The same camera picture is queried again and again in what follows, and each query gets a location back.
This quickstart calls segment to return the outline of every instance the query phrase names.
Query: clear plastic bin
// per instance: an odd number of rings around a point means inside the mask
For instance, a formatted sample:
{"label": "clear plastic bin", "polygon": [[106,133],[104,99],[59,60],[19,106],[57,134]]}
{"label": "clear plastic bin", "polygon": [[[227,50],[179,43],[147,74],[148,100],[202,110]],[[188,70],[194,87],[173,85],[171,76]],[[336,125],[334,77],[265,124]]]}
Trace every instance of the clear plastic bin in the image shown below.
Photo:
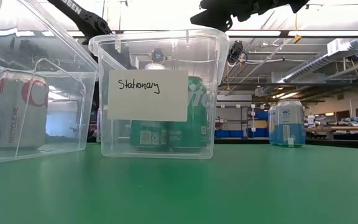
{"label": "clear plastic bin", "polygon": [[0,1],[0,162],[83,150],[97,69],[37,1]]}
{"label": "clear plastic bin", "polygon": [[[114,57],[115,49],[127,54],[130,63],[125,63],[122,58],[120,60],[125,66],[118,63]],[[228,49],[227,35],[214,29],[101,35],[92,38],[89,50],[99,57],[102,154],[121,157],[211,158],[216,96]],[[162,72],[167,75],[175,72],[174,70],[184,71],[186,82],[175,83],[176,79],[173,77],[166,79],[174,83],[171,87],[177,87],[186,98],[185,120],[172,121],[165,114],[154,120],[142,120],[139,119],[140,116],[129,117],[130,115],[127,119],[114,119],[117,113],[112,111],[117,111],[119,106],[110,105],[109,98],[125,96],[109,94],[112,88],[116,88],[109,82],[121,75],[126,77],[126,72],[132,74],[133,70],[128,71],[126,68],[136,70],[145,77],[161,73],[160,70],[164,70]],[[145,70],[156,71],[145,73]],[[136,94],[132,97],[145,97],[141,93]],[[182,101],[178,101],[178,105],[183,105]],[[120,106],[145,114],[155,111],[147,103],[135,106],[128,103]],[[158,108],[162,110],[168,106],[172,104],[162,100]]]}

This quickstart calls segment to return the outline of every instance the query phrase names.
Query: workbench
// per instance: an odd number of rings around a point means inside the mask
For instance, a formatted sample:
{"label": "workbench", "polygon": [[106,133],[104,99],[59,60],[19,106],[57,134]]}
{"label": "workbench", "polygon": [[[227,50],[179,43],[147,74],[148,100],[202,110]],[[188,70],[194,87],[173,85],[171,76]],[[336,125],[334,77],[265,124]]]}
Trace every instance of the workbench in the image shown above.
{"label": "workbench", "polygon": [[210,160],[85,151],[0,164],[0,224],[358,223],[358,149],[216,144]]}

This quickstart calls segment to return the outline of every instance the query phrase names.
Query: diet coke can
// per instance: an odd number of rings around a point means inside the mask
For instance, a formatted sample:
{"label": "diet coke can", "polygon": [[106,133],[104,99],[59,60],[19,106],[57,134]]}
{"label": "diet coke can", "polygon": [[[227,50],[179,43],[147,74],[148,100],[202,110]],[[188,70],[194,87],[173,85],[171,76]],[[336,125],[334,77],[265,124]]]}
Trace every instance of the diet coke can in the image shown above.
{"label": "diet coke can", "polygon": [[39,75],[10,70],[3,73],[0,149],[37,149],[45,143],[48,93],[49,86]]}

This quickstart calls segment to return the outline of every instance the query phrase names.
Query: green table surface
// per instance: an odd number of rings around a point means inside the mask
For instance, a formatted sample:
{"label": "green table surface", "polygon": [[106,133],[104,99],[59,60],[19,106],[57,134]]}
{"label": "green table surface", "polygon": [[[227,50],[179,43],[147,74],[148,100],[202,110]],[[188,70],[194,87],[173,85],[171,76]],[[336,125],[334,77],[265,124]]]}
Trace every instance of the green table surface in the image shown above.
{"label": "green table surface", "polygon": [[0,164],[3,223],[358,223],[358,149],[215,145],[210,160],[103,157],[99,145]]}

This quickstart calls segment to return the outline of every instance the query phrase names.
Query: sprite can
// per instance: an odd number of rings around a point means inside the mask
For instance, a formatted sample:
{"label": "sprite can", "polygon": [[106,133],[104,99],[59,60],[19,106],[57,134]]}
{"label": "sprite can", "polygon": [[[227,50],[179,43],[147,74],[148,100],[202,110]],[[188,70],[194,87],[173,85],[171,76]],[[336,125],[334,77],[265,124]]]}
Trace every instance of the sprite can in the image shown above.
{"label": "sprite can", "polygon": [[176,152],[200,152],[207,145],[206,87],[200,77],[189,77],[187,121],[169,124],[169,145]]}
{"label": "sprite can", "polygon": [[133,120],[130,139],[131,145],[138,150],[168,150],[167,122]]}

